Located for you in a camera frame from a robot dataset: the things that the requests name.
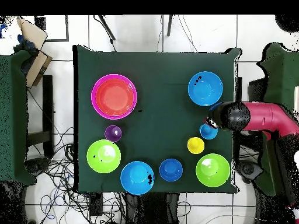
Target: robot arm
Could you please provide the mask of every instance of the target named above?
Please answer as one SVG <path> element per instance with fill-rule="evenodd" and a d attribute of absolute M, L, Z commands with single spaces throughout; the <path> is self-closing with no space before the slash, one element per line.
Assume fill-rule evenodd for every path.
<path fill-rule="evenodd" d="M 273 151 L 270 166 L 279 167 L 288 203 L 299 204 L 299 124 L 286 109 L 273 103 L 220 102 L 209 110 L 206 123 L 232 131 L 263 131 Z"/>

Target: cardboard box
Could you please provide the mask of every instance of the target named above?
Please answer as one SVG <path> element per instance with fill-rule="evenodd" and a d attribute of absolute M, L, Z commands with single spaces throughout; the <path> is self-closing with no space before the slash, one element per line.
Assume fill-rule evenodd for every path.
<path fill-rule="evenodd" d="M 17 21 L 24 38 L 31 41 L 40 51 L 26 76 L 26 84 L 30 88 L 32 85 L 37 86 L 39 84 L 52 58 L 41 52 L 41 48 L 47 38 L 47 33 L 21 17 L 18 17 Z"/>

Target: dark spot on bowl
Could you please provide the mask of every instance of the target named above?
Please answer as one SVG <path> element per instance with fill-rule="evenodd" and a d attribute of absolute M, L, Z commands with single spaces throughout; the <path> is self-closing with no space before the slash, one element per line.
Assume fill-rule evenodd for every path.
<path fill-rule="evenodd" d="M 147 176 L 147 178 L 149 179 L 148 184 L 151 184 L 152 183 L 152 175 L 150 174 L 149 176 Z"/>

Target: pink bowl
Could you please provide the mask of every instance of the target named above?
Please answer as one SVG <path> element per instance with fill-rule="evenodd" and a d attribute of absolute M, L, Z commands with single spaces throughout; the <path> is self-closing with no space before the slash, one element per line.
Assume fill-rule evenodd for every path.
<path fill-rule="evenodd" d="M 119 115 L 119 116 L 110 116 L 110 115 L 103 113 L 101 111 L 101 109 L 98 107 L 98 105 L 96 104 L 96 91 L 97 91 L 98 87 L 102 83 L 104 83 L 105 81 L 107 81 L 109 79 L 123 80 L 124 82 L 128 83 L 129 87 L 131 87 L 132 91 L 133 91 L 134 98 L 133 98 L 133 103 L 132 103 L 131 108 L 126 113 Z M 106 75 L 106 76 L 103 76 L 102 78 L 100 78 L 93 86 L 92 91 L 91 91 L 91 103 L 93 105 L 93 108 L 96 110 L 96 112 L 98 114 L 100 114 L 102 117 L 107 118 L 108 120 L 119 120 L 121 118 L 127 117 L 135 108 L 136 103 L 137 103 L 137 91 L 136 91 L 134 84 L 125 76 L 118 75 L 118 74 L 109 74 L 109 75 Z"/>

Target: white tile floor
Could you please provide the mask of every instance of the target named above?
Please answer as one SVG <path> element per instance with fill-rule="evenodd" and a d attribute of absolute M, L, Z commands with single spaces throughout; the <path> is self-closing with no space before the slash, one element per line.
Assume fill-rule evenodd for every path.
<path fill-rule="evenodd" d="M 242 49 L 239 59 L 239 76 L 243 77 L 242 100 L 248 100 L 246 87 L 249 81 L 264 77 L 262 70 L 256 65 L 261 60 L 263 48 L 271 42 L 281 42 L 290 50 L 298 49 L 297 33 L 286 33 L 280 30 L 273 15 L 182 15 L 174 16 L 170 37 L 167 37 L 168 15 L 164 16 L 164 52 L 192 51 L 180 21 L 189 34 L 185 21 L 192 34 L 194 46 L 199 52 L 222 53 L 231 47 Z M 106 16 L 113 34 L 116 36 L 117 51 L 162 51 L 162 37 L 159 46 L 157 42 L 161 32 L 160 15 L 123 15 Z M 49 38 L 55 38 L 53 27 L 57 26 L 55 18 L 48 18 L 47 29 L 51 32 Z M 54 87 L 54 124 L 59 133 L 74 126 L 73 108 L 73 66 L 72 45 L 80 44 L 95 51 L 113 51 L 108 36 L 100 23 L 93 16 L 68 16 L 69 42 L 46 42 L 43 51 L 53 57 L 53 61 L 46 70 L 46 75 L 53 76 Z M 31 90 L 34 98 L 42 107 L 42 83 Z M 28 95 L 29 132 L 41 131 L 41 110 Z M 60 140 L 55 129 L 55 143 Z M 64 143 L 73 142 L 73 129 L 64 136 Z M 38 157 L 34 147 L 30 147 L 28 158 Z M 192 206 L 187 216 L 180 217 L 180 224 L 253 224 L 255 214 L 255 195 L 251 185 L 242 182 L 239 175 L 235 175 L 235 184 L 240 192 L 229 194 L 201 194 L 188 193 L 180 195 L 180 201 L 186 201 Z M 53 182 L 42 174 L 37 178 L 37 184 L 28 188 L 26 194 L 26 212 L 30 219 L 38 223 L 45 214 L 40 208 L 40 200 L 44 195 L 50 195 L 54 189 Z M 104 197 L 114 197 L 112 193 L 105 193 Z M 110 202 L 105 202 L 105 209 L 111 211 Z M 42 205 L 45 209 L 48 202 Z M 60 219 L 67 210 L 66 205 L 54 206 L 52 215 Z M 184 215 L 189 207 L 179 206 L 178 215 Z M 98 217 L 96 222 L 107 216 Z M 120 214 L 116 213 L 114 220 L 120 221 Z M 44 224 L 57 224 L 55 219 L 46 219 Z M 88 224 L 80 212 L 70 209 L 60 224 Z"/>

